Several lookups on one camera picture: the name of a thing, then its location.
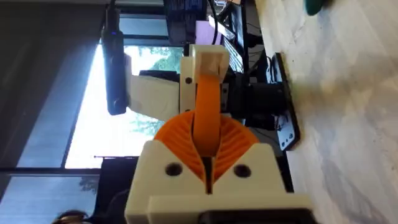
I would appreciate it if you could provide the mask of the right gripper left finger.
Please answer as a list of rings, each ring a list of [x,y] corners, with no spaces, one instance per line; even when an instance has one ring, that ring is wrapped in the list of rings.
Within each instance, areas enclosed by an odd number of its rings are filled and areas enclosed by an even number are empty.
[[[144,144],[124,211],[127,223],[198,223],[206,172],[192,141],[193,115],[168,120]]]

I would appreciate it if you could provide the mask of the finger of the left gripper with orange wedge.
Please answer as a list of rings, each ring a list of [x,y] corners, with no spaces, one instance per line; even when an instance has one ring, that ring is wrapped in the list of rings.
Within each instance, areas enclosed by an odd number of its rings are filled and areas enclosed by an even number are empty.
[[[220,144],[220,85],[229,67],[229,52],[222,45],[194,45],[192,50],[197,84],[193,142],[199,155],[215,156]]]

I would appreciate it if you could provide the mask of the bare white finger of the left gripper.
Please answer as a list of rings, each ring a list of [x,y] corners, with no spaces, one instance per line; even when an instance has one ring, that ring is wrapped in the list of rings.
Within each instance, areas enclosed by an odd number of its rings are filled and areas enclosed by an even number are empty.
[[[182,57],[180,62],[180,113],[195,108],[196,83],[193,73],[193,58]]]

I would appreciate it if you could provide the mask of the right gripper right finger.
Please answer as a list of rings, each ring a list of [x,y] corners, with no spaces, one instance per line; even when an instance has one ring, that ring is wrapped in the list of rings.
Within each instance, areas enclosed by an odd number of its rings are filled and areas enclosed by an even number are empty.
[[[211,161],[210,195],[286,194],[273,148],[233,118],[222,115],[220,143]]]

